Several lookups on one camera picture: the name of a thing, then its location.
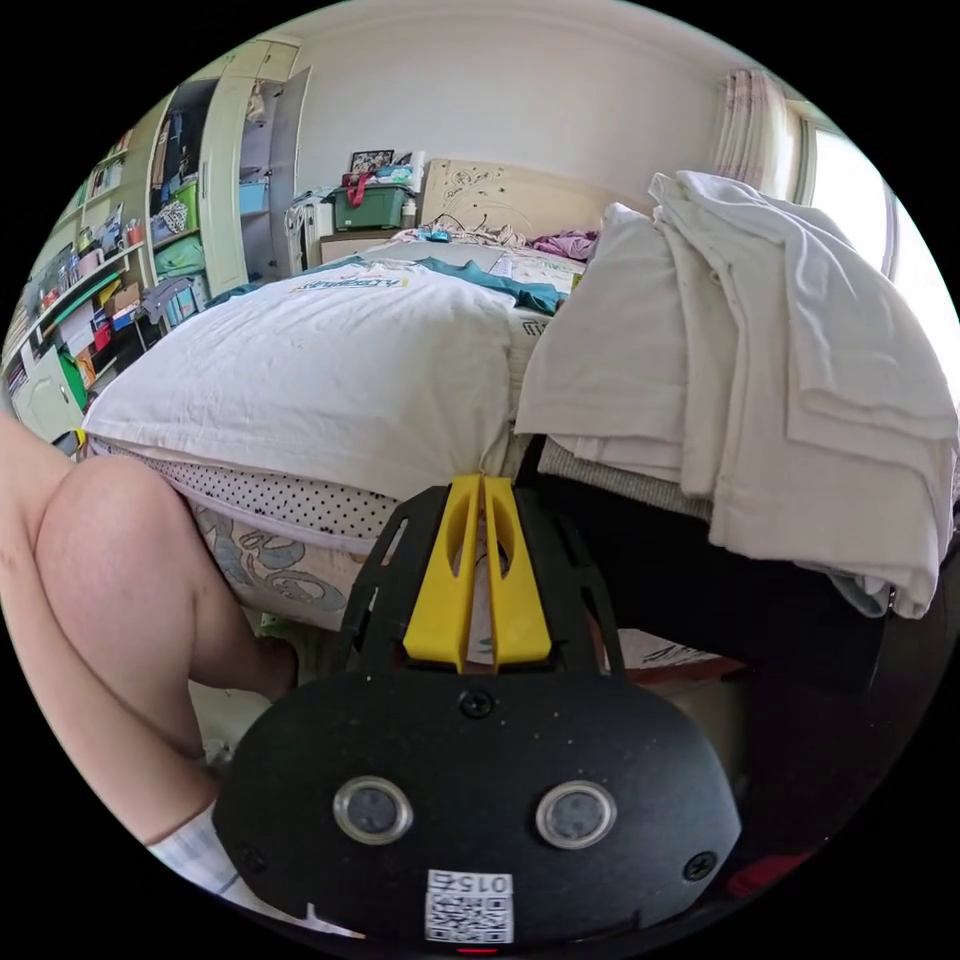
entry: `wardrobe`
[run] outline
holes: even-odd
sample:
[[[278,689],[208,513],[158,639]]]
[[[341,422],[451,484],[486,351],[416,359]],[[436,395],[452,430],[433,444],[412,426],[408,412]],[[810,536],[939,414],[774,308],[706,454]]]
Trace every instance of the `wardrobe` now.
[[[187,276],[202,304],[231,287],[290,274],[284,215],[297,190],[310,75],[291,76],[297,53],[285,43],[244,44],[141,120],[135,139],[149,143],[138,160],[152,284]],[[172,227],[164,219],[171,211],[179,211]]]

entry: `purple clothing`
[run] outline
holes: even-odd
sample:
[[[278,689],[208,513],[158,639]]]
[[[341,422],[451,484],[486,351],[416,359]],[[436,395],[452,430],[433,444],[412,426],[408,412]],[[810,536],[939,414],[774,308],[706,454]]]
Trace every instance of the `purple clothing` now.
[[[597,242],[597,233],[594,230],[564,230],[551,237],[537,237],[530,241],[530,246],[541,253],[552,253],[568,260],[580,260],[586,263]]]

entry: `wooden headboard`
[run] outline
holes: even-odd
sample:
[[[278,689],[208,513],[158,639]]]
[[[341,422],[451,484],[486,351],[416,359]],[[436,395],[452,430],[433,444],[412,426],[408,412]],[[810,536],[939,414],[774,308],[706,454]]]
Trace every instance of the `wooden headboard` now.
[[[481,224],[491,229],[509,225],[533,238],[561,230],[596,230],[604,210],[616,201],[643,213],[653,206],[650,200],[619,196],[603,187],[524,167],[431,160],[420,222],[432,223],[446,214],[467,230]]]

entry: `teal clothing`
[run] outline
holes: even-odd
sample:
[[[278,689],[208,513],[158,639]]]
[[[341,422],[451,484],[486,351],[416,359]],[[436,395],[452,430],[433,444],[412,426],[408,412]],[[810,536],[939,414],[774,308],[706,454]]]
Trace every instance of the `teal clothing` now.
[[[538,313],[546,314],[552,317],[557,312],[557,307],[563,302],[564,297],[553,284],[550,283],[517,283],[508,277],[493,277],[485,273],[472,260],[462,267],[453,267],[449,263],[437,260],[434,257],[427,257],[425,260],[416,261],[421,267],[426,267],[434,273],[440,273],[447,277],[457,277],[466,283],[475,284],[478,287],[484,287],[487,290],[494,290],[498,293],[506,293],[513,297],[518,307],[527,307],[530,310],[536,310]],[[337,270],[340,267],[347,267],[354,263],[368,264],[369,261],[363,257],[347,257],[344,260],[336,260],[333,263],[325,263],[319,267],[313,267],[307,270],[301,276],[308,276],[314,273],[323,273],[326,270]],[[207,309],[216,307],[221,303],[226,303],[233,297],[242,297],[254,290],[259,290],[262,284],[245,283],[239,287],[233,287],[225,293],[214,297],[208,304]]]

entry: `picture frame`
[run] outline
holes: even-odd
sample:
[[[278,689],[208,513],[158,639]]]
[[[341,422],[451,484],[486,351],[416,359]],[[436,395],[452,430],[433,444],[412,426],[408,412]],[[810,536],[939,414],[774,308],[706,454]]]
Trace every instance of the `picture frame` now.
[[[376,173],[392,163],[392,150],[357,150],[350,157],[350,173]]]

